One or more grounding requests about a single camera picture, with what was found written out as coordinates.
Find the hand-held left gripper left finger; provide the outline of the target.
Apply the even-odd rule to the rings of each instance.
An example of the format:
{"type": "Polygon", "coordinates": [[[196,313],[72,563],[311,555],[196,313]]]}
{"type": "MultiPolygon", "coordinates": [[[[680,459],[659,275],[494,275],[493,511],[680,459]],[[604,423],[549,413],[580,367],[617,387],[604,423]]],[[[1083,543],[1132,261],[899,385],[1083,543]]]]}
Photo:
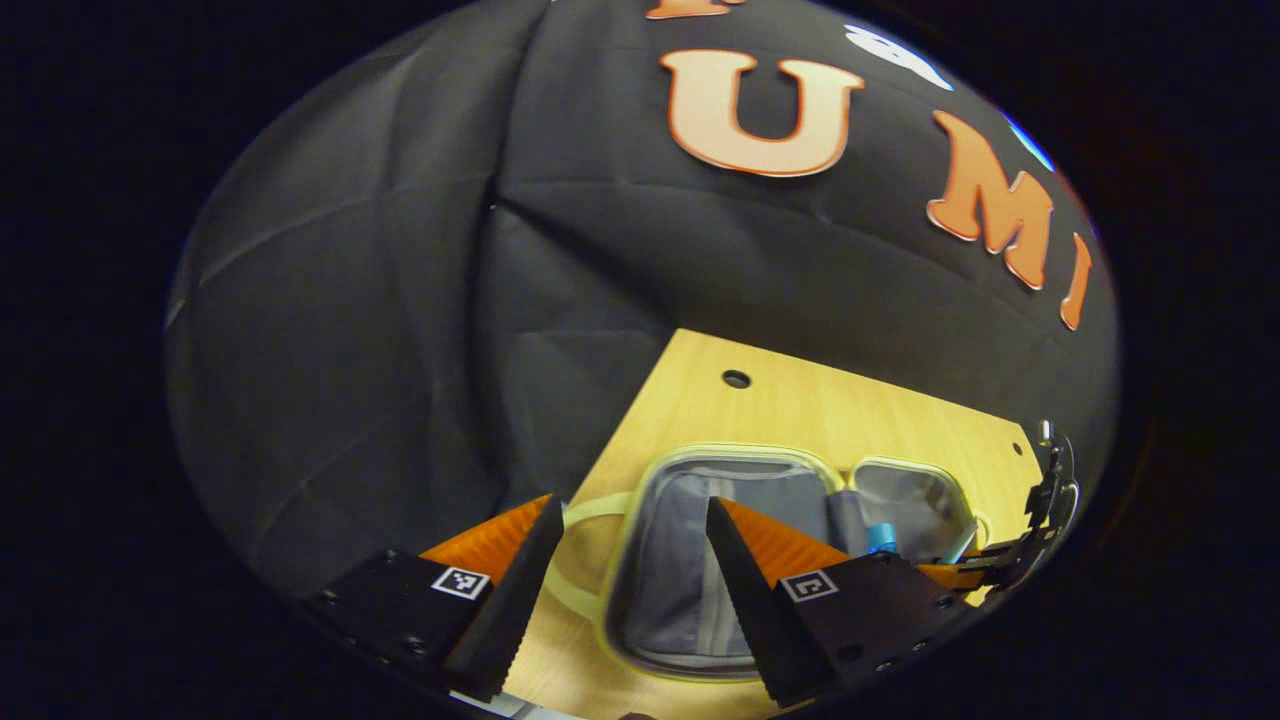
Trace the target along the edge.
{"type": "Polygon", "coordinates": [[[306,594],[305,612],[413,687],[490,701],[563,533],[563,505],[544,495],[429,550],[379,550],[306,594]]]}

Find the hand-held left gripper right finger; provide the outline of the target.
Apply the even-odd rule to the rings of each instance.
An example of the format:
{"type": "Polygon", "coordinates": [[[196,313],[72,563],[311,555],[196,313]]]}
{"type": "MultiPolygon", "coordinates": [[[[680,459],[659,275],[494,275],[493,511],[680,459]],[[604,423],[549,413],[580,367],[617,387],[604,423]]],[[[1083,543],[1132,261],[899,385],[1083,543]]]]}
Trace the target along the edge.
{"type": "Polygon", "coordinates": [[[896,553],[852,557],[727,498],[708,501],[705,536],[781,708],[901,675],[977,618],[956,591],[896,553]]]}

